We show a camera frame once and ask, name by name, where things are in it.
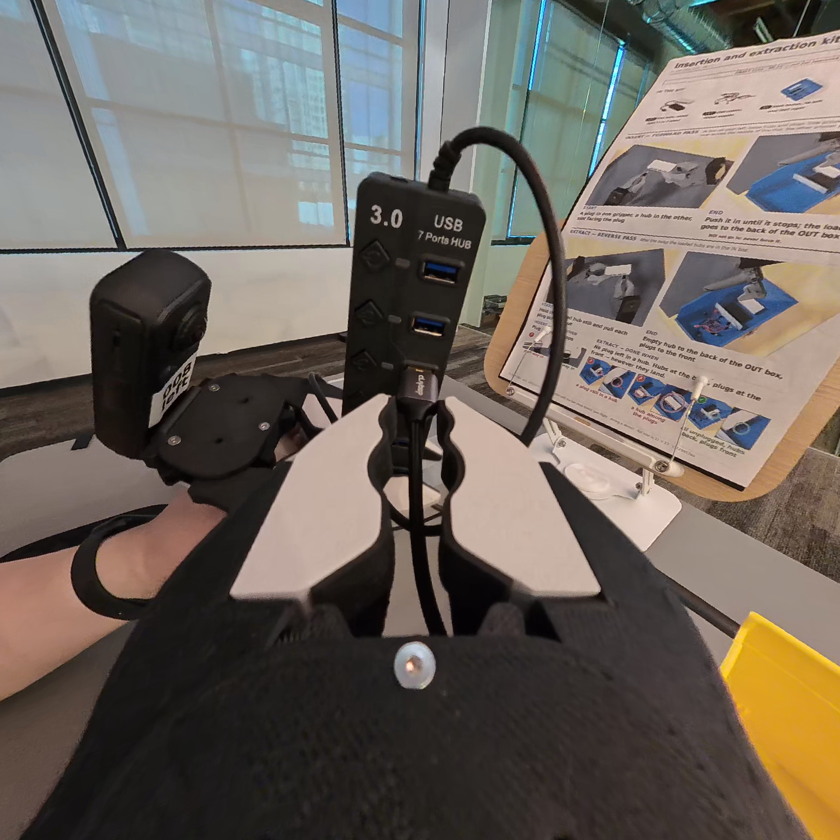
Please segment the yellow plastic bin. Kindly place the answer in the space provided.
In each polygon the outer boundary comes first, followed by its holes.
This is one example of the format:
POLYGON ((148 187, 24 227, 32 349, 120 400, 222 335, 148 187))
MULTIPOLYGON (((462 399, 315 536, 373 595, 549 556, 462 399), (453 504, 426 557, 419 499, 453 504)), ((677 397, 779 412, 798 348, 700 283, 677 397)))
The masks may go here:
POLYGON ((721 675, 765 769, 813 838, 839 838, 839 667, 751 612, 721 675))

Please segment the large white framed window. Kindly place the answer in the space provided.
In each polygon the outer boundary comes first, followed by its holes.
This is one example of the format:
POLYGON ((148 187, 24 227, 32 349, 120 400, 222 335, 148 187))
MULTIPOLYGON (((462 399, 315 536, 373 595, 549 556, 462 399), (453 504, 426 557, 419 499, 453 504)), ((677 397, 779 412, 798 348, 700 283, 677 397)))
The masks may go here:
POLYGON ((2 1, 2 251, 346 246, 425 2, 2 1))

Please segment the printed instruction sheet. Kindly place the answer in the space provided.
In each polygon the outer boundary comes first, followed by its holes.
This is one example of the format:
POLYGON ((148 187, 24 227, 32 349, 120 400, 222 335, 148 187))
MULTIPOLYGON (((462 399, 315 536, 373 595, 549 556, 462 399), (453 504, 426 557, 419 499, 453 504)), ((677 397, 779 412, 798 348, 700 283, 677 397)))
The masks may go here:
POLYGON ((838 408, 838 30, 671 60, 563 226, 559 423, 763 496, 838 408))

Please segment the black usb cable metal plugs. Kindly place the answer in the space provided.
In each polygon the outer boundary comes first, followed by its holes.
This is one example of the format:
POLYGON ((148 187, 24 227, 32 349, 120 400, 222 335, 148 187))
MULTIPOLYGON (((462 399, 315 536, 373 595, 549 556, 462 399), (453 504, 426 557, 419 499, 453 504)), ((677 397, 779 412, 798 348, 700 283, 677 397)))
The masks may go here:
POLYGON ((424 519, 424 451, 437 404, 436 374, 417 367, 406 368, 397 389, 396 408, 407 427, 408 514, 403 515, 393 504, 388 507, 391 521, 409 535, 416 593, 428 633, 445 637, 427 551, 427 538, 439 535, 441 527, 427 526, 424 519))

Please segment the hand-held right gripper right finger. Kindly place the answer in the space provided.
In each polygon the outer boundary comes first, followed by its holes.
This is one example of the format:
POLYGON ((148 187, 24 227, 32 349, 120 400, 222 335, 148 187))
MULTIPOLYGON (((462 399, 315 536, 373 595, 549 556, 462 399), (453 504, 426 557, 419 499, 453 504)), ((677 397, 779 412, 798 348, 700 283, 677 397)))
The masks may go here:
POLYGON ((545 464, 525 444, 455 396, 438 404, 437 438, 438 574, 455 635, 477 634, 498 603, 529 616, 540 603, 601 595, 545 464))

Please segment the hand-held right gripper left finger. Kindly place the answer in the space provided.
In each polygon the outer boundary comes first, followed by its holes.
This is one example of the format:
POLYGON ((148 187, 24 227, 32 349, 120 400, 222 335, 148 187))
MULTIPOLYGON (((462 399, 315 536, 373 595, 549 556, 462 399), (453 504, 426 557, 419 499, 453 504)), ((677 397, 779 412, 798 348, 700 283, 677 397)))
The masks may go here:
POLYGON ((293 459, 230 590, 238 602, 336 607, 351 631, 381 636, 395 572, 385 486, 396 400, 379 394, 293 459))

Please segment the white document stand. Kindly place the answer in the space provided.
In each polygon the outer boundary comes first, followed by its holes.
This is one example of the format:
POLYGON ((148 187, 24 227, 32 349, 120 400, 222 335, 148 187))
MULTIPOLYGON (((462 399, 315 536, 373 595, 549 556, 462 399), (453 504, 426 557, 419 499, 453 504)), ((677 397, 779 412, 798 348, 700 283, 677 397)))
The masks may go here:
POLYGON ((642 551, 682 509, 657 478, 681 477, 682 465, 571 410, 552 405, 530 444, 642 551))

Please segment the person's left hand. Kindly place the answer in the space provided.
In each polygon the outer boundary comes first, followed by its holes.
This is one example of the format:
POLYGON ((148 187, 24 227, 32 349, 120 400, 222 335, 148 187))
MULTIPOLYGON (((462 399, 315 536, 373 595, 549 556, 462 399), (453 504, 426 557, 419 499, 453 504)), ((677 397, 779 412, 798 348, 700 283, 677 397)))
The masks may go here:
MULTIPOLYGON (((103 588, 123 600, 154 598, 178 566, 225 519, 182 490, 153 520, 107 537, 97 551, 103 588)), ((126 621, 78 598, 70 570, 76 548, 2 563, 1 699, 70 661, 126 621)))

